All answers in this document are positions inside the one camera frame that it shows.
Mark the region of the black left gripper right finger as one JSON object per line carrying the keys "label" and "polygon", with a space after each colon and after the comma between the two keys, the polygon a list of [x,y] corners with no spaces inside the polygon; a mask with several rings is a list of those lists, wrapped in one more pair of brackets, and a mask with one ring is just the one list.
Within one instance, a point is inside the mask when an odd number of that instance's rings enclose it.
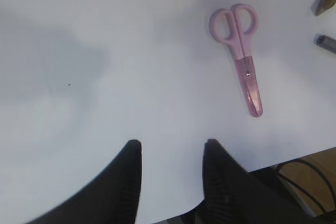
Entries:
{"label": "black left gripper right finger", "polygon": [[216,139],[203,154],[204,223],[330,223],[308,214],[272,168],[245,171]]}

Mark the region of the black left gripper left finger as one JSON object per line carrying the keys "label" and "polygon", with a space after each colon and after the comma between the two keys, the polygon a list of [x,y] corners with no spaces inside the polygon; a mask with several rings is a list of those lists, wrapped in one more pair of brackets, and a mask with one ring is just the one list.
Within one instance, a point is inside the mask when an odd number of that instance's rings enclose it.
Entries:
{"label": "black left gripper left finger", "polygon": [[135,223],[141,179],[141,143],[130,140],[94,180],[32,222]]}

